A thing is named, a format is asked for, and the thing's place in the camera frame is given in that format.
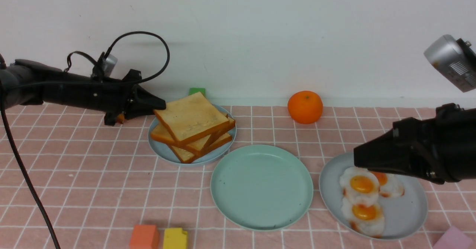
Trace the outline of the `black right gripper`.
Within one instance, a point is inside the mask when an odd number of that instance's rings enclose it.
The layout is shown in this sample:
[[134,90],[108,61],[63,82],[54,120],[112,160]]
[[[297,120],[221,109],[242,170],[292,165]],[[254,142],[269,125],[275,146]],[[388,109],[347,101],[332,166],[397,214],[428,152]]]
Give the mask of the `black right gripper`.
[[403,119],[354,148],[354,165],[436,184],[475,179],[475,109],[445,104],[429,119]]

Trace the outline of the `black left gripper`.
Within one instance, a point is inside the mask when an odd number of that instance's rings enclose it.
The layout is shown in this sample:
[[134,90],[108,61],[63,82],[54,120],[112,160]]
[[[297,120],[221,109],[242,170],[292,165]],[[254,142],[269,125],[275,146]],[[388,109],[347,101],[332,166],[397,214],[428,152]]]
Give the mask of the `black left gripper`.
[[141,71],[131,69],[122,80],[107,79],[91,91],[91,109],[105,113],[104,125],[114,126],[119,114],[126,120],[154,115],[154,110],[165,110],[165,100],[149,93],[136,84],[120,86],[120,82],[136,82]]

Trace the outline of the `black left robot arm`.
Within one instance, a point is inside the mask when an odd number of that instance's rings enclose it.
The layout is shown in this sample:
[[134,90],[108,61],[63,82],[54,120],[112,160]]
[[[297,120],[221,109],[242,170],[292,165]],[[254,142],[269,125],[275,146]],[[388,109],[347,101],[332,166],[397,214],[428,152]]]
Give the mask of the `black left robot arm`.
[[[114,126],[117,117],[126,119],[175,110],[141,87],[145,79],[131,69],[119,80],[99,74],[85,77],[30,60],[17,59],[1,65],[1,106],[41,105],[44,102],[102,111],[105,125]],[[356,147],[358,167],[390,174],[430,179],[433,168],[430,147],[424,144],[425,121],[407,118],[393,124],[384,135]]]

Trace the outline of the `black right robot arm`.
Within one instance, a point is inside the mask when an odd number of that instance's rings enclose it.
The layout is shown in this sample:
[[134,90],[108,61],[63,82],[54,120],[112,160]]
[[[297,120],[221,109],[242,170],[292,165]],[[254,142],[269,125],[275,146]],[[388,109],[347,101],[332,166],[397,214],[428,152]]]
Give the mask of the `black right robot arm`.
[[384,171],[438,185],[475,178],[475,110],[455,103],[435,109],[430,119],[405,118],[393,124],[395,149]]

